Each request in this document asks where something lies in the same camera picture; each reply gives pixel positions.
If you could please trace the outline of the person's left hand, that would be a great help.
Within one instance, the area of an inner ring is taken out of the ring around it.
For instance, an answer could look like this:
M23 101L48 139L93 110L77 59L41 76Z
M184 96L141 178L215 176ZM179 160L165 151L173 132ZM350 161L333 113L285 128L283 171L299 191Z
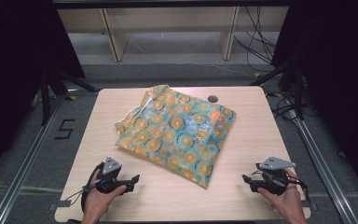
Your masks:
M97 189L92 189L85 202L84 220L98 220L108 209L111 202L127 189L119 186L108 194L103 194Z

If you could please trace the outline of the orange-print teal plastic bag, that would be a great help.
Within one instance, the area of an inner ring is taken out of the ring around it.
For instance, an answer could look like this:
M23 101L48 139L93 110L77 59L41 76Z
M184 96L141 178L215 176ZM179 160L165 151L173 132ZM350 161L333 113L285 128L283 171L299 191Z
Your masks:
M235 118L223 105L153 86L116 123L117 145L206 189Z

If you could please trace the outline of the black curtain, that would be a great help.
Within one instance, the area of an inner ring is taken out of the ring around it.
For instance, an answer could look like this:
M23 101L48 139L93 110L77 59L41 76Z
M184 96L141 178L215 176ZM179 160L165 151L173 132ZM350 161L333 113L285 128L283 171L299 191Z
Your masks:
M0 0L0 158L47 66L85 76L53 0Z
M307 39L298 59L310 97L358 176L358 0L293 1L272 64Z

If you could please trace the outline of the black metal stand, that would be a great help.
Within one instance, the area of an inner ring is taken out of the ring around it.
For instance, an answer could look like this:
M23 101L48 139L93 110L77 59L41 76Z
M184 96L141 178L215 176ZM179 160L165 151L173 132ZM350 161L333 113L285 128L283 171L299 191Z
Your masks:
M78 79L77 77L73 77L68 73L65 73L61 69L48 67L46 68L42 75L40 76L40 92L42 96L42 106L43 106L43 121L42 124L45 125L50 116L50 102L49 102L49 90L53 90L53 92L57 96L64 96L68 89L63 84L63 80L69 80L70 82L76 84L77 86L83 88L86 91L96 92L99 89L91 86L83 80Z
M302 113L302 74L298 61L296 59L290 59L282 65L278 66L271 72L267 73L260 79L251 83L251 86L260 86L261 84L269 81L270 79L282 74L281 81L279 82L279 88L281 91L288 91L293 88L295 91L295 101L293 102L294 110L299 119L303 119Z

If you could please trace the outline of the person's right hand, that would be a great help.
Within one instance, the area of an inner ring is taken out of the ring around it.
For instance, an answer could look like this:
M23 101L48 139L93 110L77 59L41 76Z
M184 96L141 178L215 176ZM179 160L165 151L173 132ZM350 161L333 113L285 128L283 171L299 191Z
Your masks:
M268 209L276 210L283 219L285 217L305 218L301 196L295 184L288 184L285 193L279 196L262 188L258 188L257 191L270 202Z

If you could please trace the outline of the aluminium floor rail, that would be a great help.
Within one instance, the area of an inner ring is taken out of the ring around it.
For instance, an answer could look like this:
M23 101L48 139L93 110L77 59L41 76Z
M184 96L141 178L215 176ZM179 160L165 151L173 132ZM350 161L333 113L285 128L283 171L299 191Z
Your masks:
M35 140L33 141L24 160L22 161L20 168L18 169L18 172L5 191L5 194L0 202L0 224L5 224L14 202L17 200L18 195L20 194L21 186L30 173L31 168L34 165L35 158L46 140L51 123L55 120L56 114L64 102L64 98L65 96L56 97L56 100L52 104L52 112L50 117L39 129Z
M294 109L290 110L290 116L299 129L300 136L304 139L310 158L322 179L343 224L358 224L358 217L351 208L350 201L345 196L342 188L334 178L326 160L313 139L305 121L300 118Z

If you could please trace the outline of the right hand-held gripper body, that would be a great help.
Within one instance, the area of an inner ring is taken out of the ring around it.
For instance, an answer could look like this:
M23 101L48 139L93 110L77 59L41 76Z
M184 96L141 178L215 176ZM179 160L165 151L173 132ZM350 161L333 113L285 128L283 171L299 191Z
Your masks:
M264 189L270 193L281 195L285 192L289 180L285 168L294 168L296 164L276 157L269 157L256 165L257 170L265 181Z

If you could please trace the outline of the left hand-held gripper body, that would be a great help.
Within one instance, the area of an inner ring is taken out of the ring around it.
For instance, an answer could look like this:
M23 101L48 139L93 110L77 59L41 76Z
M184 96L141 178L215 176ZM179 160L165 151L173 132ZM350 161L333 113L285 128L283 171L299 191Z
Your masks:
M96 188L101 193L107 194L123 185L122 181L117 179L122 165L111 157L107 157L98 174Z

